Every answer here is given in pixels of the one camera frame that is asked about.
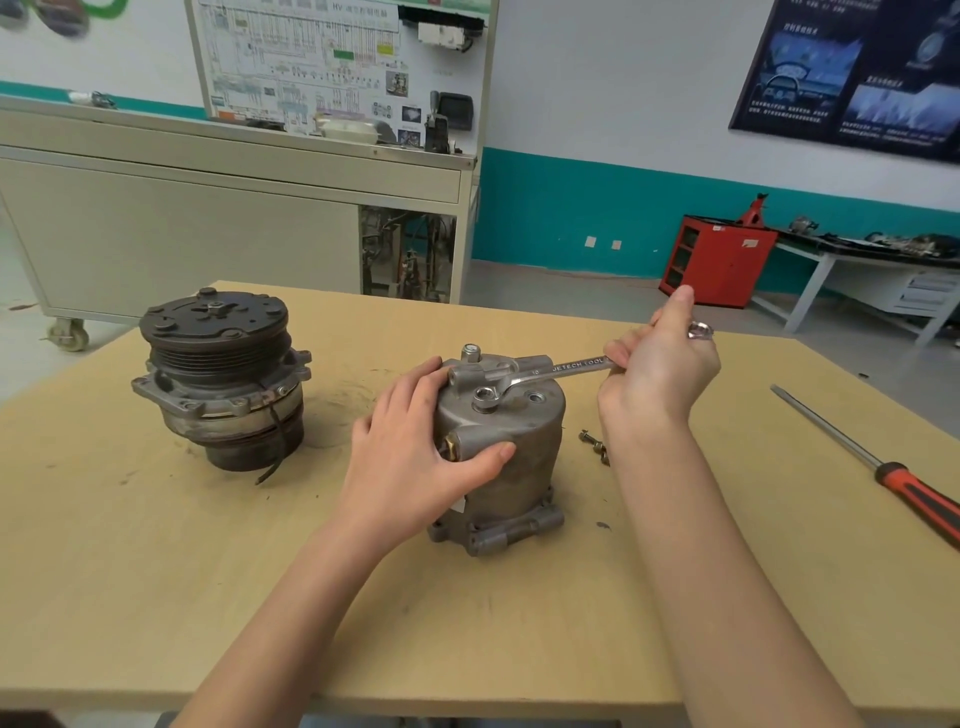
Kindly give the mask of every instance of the compressor housing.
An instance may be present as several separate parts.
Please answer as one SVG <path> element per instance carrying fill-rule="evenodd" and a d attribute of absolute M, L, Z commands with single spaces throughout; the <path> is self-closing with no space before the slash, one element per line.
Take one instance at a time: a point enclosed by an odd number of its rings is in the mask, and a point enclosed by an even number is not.
<path fill-rule="evenodd" d="M 511 358 L 464 346 L 451 367 L 449 385 L 438 397 L 434 439 L 455 462 L 469 460 L 499 442 L 516 443 L 516 453 L 494 480 L 454 504 L 428 529 L 433 541 L 453 541 L 470 556 L 502 551 L 510 544 L 564 524 L 553 502 L 550 477 L 560 451 L 566 410 L 564 390 L 552 380 L 531 382 L 496 396 L 497 382 L 549 370 L 548 356 Z M 496 403 L 480 401 L 487 391 Z"/>
<path fill-rule="evenodd" d="M 274 466 L 265 478 L 303 440 L 300 383 L 311 356 L 291 348 L 288 319 L 278 298 L 214 288 L 151 306 L 140 319 L 151 346 L 147 374 L 133 390 L 213 465 Z"/>

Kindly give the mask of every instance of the white wall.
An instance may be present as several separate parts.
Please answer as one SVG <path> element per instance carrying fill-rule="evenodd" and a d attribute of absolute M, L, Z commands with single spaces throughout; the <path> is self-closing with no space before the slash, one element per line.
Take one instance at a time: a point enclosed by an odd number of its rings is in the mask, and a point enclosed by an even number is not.
<path fill-rule="evenodd" d="M 22 29 L 0 29 L 0 81 L 204 104 L 181 0 L 132 0 L 114 20 L 90 18 L 80 39 L 29 15 Z"/>
<path fill-rule="evenodd" d="M 486 143 L 960 211 L 960 167 L 728 125 L 772 0 L 501 0 Z"/>

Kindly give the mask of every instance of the teal wall stripe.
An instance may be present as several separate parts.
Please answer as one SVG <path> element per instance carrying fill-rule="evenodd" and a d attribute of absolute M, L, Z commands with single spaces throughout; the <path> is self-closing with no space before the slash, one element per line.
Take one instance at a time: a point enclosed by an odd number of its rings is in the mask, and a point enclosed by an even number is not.
<path fill-rule="evenodd" d="M 56 101 L 69 104 L 70 97 L 67 93 L 67 89 L 65 88 L 0 81 L 0 94 L 5 96 L 21 96 L 38 101 Z M 206 109 L 204 109 L 204 107 L 192 107 L 184 104 L 166 104 L 162 101 L 146 101 L 145 99 L 134 99 L 129 96 L 114 96 L 113 94 L 110 94 L 109 97 L 116 102 L 118 109 L 124 111 L 156 113 L 163 116 L 176 116 L 181 119 L 206 119 Z"/>
<path fill-rule="evenodd" d="M 821 231 L 960 235 L 960 213 L 833 197 L 615 164 L 484 149 L 473 256 L 563 271 L 660 278 L 685 214 L 735 218 L 769 192 L 767 222 L 798 215 Z M 585 247 L 589 235 L 595 248 Z M 621 240 L 621 250 L 611 249 Z M 799 293 L 814 263 L 774 251 L 759 290 Z"/>

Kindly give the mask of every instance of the poster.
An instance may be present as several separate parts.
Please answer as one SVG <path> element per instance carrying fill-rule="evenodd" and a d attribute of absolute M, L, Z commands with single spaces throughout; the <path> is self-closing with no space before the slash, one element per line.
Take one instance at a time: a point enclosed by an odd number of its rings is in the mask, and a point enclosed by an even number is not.
<path fill-rule="evenodd" d="M 960 0 L 778 0 L 731 128 L 960 163 Z"/>

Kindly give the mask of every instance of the hand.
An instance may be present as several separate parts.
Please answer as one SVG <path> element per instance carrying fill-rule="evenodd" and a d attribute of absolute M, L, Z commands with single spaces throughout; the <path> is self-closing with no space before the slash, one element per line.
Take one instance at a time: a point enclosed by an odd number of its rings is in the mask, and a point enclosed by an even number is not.
<path fill-rule="evenodd" d="M 401 376 L 373 413 L 353 424 L 338 515 L 369 534 L 381 556 L 493 480 L 516 452 L 513 443 L 499 443 L 463 463 L 440 456 L 433 442 L 437 395 L 446 385 L 440 364 L 434 356 Z"/>
<path fill-rule="evenodd" d="M 687 337 L 693 320 L 693 289 L 682 285 L 653 315 L 650 326 L 608 342 L 604 353 L 626 370 L 611 375 L 597 400 L 605 438 L 617 440 L 653 422 L 685 425 L 693 403 L 720 371 L 712 341 Z"/>

